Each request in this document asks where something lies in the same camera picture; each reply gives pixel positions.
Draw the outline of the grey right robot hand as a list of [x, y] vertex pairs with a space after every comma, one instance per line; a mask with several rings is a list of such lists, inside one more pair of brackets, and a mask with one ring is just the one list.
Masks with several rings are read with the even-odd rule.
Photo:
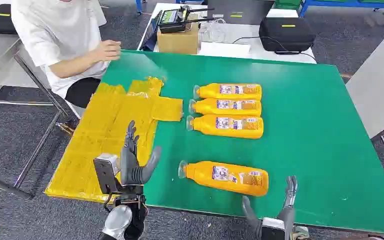
[[242, 196], [241, 208], [247, 219], [250, 229], [259, 240], [288, 240], [295, 220], [295, 198], [298, 189], [296, 176], [286, 179], [285, 200], [281, 211], [276, 218], [264, 217], [258, 219], [251, 207], [247, 196]]

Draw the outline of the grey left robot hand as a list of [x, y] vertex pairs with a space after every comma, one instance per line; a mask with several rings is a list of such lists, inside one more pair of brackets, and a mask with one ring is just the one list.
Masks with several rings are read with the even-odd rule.
[[120, 152], [120, 181], [122, 186], [146, 184], [161, 157], [162, 148], [156, 146], [151, 153], [145, 166], [140, 166], [137, 158], [139, 135], [136, 132], [135, 121], [128, 124], [124, 144]]

